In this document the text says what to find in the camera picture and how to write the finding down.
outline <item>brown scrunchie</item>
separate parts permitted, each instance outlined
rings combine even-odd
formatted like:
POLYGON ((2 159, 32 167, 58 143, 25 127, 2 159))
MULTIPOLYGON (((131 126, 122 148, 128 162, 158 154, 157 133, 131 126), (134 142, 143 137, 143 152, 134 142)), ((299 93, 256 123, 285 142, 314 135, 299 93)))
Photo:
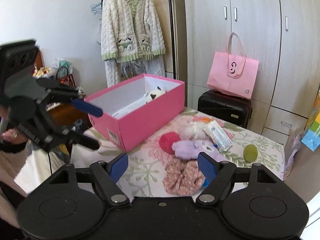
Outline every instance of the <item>brown scrunchie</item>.
POLYGON ((184 161, 172 158, 165 166, 167 176, 163 185, 167 193, 185 196, 192 195, 204 183, 204 175, 198 168, 197 160, 184 161))

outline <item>white wall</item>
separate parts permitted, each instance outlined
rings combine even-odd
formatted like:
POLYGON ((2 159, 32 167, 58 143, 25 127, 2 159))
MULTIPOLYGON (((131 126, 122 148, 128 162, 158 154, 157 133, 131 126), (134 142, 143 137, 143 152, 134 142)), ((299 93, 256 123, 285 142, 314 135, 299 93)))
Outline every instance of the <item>white wall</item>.
POLYGON ((100 15, 92 4, 101 0, 0 0, 0 44, 36 39, 44 65, 56 58, 73 63, 77 85, 87 94, 107 86, 96 38, 100 15))

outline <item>black suitcase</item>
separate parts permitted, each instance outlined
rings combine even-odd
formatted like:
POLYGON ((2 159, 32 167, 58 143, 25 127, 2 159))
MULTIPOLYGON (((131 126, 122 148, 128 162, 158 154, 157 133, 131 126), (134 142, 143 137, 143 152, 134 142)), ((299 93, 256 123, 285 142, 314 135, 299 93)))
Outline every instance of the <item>black suitcase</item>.
POLYGON ((247 128, 252 105, 248 99, 209 90, 199 98, 198 111, 247 128))

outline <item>screw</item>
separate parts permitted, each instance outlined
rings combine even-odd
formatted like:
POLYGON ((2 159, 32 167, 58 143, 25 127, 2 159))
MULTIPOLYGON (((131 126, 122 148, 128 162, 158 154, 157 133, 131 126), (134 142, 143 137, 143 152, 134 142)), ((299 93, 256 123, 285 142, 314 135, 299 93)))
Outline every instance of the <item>screw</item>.
POLYGON ((45 139, 44 139, 44 142, 45 143, 49 143, 53 140, 52 136, 48 135, 45 139))
POLYGON ((113 195, 111 197, 111 201, 114 203, 122 203, 122 202, 125 202, 126 200, 127 200, 127 197, 122 194, 113 195))
POLYGON ((199 200, 203 203, 210 203, 215 200, 215 197, 210 194, 204 194, 199 197, 199 200))
POLYGON ((68 128, 65 128, 62 130, 63 135, 67 135, 69 132, 70 132, 70 130, 68 128))

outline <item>pink box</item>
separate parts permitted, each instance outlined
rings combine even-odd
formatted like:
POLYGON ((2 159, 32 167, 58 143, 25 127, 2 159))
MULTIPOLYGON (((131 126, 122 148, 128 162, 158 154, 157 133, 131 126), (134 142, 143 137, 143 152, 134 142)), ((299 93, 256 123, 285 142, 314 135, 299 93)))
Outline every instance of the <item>pink box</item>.
POLYGON ((184 98, 183 81, 142 74, 92 94, 85 101, 103 110, 100 118, 89 115, 93 127, 129 152, 181 113, 184 98), (150 103, 143 102, 145 94, 157 87, 167 92, 150 103), (132 104, 141 106, 123 115, 124 109, 132 104))

